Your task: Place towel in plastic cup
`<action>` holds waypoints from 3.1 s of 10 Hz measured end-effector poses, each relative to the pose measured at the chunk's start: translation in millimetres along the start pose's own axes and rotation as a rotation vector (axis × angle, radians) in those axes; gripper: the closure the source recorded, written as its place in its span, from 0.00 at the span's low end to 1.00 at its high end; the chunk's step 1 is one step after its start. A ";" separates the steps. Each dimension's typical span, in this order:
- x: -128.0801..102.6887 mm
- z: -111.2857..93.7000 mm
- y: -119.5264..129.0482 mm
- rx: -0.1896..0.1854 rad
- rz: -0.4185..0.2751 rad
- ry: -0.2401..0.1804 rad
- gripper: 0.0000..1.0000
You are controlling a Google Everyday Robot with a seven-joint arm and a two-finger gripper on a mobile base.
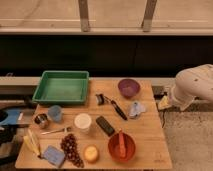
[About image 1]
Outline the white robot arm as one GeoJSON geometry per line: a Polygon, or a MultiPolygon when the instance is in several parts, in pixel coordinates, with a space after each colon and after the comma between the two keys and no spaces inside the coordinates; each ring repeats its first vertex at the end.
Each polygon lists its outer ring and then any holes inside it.
{"type": "Polygon", "coordinates": [[[213,103],[213,64],[204,64],[178,72],[174,84],[159,101],[158,109],[175,106],[184,111],[196,97],[213,103]]]}

